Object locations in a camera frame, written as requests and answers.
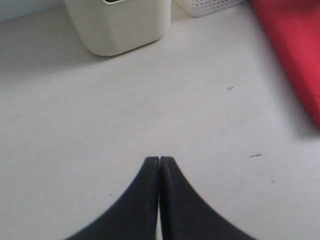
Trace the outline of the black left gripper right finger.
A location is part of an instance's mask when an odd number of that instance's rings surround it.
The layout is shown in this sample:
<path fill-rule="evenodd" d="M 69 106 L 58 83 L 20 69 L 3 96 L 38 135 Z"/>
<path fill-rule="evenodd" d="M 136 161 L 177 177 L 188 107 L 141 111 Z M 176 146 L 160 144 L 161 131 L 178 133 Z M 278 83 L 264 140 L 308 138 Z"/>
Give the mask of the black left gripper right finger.
<path fill-rule="evenodd" d="M 171 156 L 160 158 L 159 211 L 164 240 L 252 240 L 214 211 Z"/>

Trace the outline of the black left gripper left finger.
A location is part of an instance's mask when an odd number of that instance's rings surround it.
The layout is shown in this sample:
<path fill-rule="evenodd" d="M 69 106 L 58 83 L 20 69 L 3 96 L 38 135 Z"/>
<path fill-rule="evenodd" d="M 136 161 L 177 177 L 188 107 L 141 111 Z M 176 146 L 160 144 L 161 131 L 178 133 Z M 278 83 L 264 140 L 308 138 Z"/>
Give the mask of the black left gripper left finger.
<path fill-rule="evenodd" d="M 69 240 L 155 240 L 160 159 L 147 157 L 119 199 Z"/>

